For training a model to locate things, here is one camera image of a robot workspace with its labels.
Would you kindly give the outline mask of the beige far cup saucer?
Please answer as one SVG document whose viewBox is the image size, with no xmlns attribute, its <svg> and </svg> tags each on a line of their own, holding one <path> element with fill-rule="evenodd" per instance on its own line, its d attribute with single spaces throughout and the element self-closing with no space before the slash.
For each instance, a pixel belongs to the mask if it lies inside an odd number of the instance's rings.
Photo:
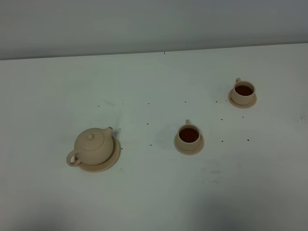
<svg viewBox="0 0 308 231">
<path fill-rule="evenodd" d="M 250 100 L 247 104 L 240 104 L 240 103 L 243 103 L 245 100 Z M 250 108 L 250 107 L 253 107 L 256 102 L 257 102 L 257 96 L 255 93 L 253 93 L 252 95 L 250 96 L 242 96 L 242 95 L 239 95 L 237 92 L 231 90 L 228 94 L 228 100 L 229 102 L 237 107 L 237 108 L 241 108 L 241 109 L 247 109 L 247 108 Z"/>
</svg>

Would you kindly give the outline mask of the beige cup saucer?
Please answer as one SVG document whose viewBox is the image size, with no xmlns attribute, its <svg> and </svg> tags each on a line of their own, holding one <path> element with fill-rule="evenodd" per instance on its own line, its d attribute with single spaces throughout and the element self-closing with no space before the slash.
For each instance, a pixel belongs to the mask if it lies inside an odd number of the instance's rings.
<svg viewBox="0 0 308 231">
<path fill-rule="evenodd" d="M 202 135 L 199 135 L 196 141 L 194 142 L 185 142 L 183 141 L 179 134 L 174 138 L 174 146 L 180 153 L 184 155 L 194 155 L 202 151 L 205 144 L 205 140 Z"/>
<path fill-rule="evenodd" d="M 245 100 L 250 100 L 247 104 L 240 104 L 240 103 L 243 103 Z M 255 93 L 253 93 L 252 95 L 250 96 L 242 96 L 242 95 L 239 95 L 237 92 L 231 90 L 228 94 L 228 100 L 229 102 L 237 107 L 237 108 L 241 108 L 241 109 L 247 109 L 247 108 L 250 108 L 250 107 L 253 107 L 256 102 L 257 102 L 257 96 Z"/>
</svg>

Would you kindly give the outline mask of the beige far teacup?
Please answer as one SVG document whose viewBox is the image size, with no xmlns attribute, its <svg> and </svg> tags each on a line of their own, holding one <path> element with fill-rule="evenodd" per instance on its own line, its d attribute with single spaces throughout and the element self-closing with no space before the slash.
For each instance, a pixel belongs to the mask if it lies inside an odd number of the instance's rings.
<svg viewBox="0 0 308 231">
<path fill-rule="evenodd" d="M 248 82 L 248 81 L 243 81 L 240 78 L 237 78 L 235 81 L 235 84 L 233 86 L 233 91 L 237 92 L 239 95 L 242 96 L 250 96 L 253 93 L 255 93 L 255 87 L 252 83 Z M 250 100 L 245 100 L 243 103 L 240 104 L 247 104 Z"/>
</svg>

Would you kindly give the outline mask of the beige teacup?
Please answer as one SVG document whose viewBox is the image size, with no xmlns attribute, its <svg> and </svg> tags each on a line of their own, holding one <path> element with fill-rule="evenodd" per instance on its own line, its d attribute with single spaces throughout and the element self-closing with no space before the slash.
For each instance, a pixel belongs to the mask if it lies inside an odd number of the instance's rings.
<svg viewBox="0 0 308 231">
<path fill-rule="evenodd" d="M 177 132 L 180 138 L 185 142 L 194 142 L 200 135 L 199 129 L 190 123 L 190 120 L 186 120 L 185 124 L 181 126 Z"/>
<path fill-rule="evenodd" d="M 237 92 L 239 95 L 242 96 L 250 96 L 253 93 L 255 93 L 255 87 L 252 83 L 248 82 L 248 81 L 243 81 L 240 78 L 237 78 L 235 81 L 235 84 L 233 86 L 233 91 Z M 245 100 L 243 103 L 240 104 L 247 104 L 250 100 Z"/>
</svg>

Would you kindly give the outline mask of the beige near cup saucer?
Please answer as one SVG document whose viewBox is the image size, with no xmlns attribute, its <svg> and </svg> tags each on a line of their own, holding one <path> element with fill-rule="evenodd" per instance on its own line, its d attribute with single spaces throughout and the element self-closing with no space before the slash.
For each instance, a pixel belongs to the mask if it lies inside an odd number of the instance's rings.
<svg viewBox="0 0 308 231">
<path fill-rule="evenodd" d="M 196 141 L 194 142 L 185 142 L 183 141 L 179 134 L 174 138 L 174 146 L 180 153 L 184 155 L 194 155 L 202 151 L 205 144 L 205 140 L 202 135 L 199 135 Z"/>
</svg>

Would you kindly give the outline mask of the beige teapot saucer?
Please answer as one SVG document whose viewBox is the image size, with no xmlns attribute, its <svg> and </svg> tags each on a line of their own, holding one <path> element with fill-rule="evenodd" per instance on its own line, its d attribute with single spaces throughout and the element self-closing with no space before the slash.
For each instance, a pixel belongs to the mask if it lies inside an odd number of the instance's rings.
<svg viewBox="0 0 308 231">
<path fill-rule="evenodd" d="M 98 164 L 98 165 L 87 165 L 87 164 L 81 163 L 78 165 L 78 167 L 82 169 L 83 171 L 90 172 L 90 173 L 103 172 L 111 168 L 118 161 L 120 157 L 120 152 L 121 152 L 119 141 L 115 137 L 112 137 L 112 139 L 114 142 L 114 149 L 113 149 L 113 152 L 111 153 L 111 156 L 105 162 Z"/>
</svg>

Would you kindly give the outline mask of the beige clay teapot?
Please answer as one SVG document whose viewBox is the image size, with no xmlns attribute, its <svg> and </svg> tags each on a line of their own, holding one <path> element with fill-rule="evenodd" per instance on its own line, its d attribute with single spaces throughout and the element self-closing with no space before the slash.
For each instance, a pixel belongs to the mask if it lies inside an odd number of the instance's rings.
<svg viewBox="0 0 308 231">
<path fill-rule="evenodd" d="M 69 166 L 79 164 L 98 165 L 105 162 L 114 149 L 113 128 L 90 128 L 81 132 L 75 140 L 74 150 L 66 158 Z"/>
</svg>

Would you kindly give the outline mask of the beige near teacup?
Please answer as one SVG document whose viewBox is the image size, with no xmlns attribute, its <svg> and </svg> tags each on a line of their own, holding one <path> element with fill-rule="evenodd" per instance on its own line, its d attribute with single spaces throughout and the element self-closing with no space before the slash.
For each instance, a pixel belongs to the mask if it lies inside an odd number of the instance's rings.
<svg viewBox="0 0 308 231">
<path fill-rule="evenodd" d="M 190 123 L 190 120 L 186 120 L 185 124 L 181 126 L 177 132 L 180 138 L 185 142 L 194 142 L 200 135 L 199 129 Z"/>
</svg>

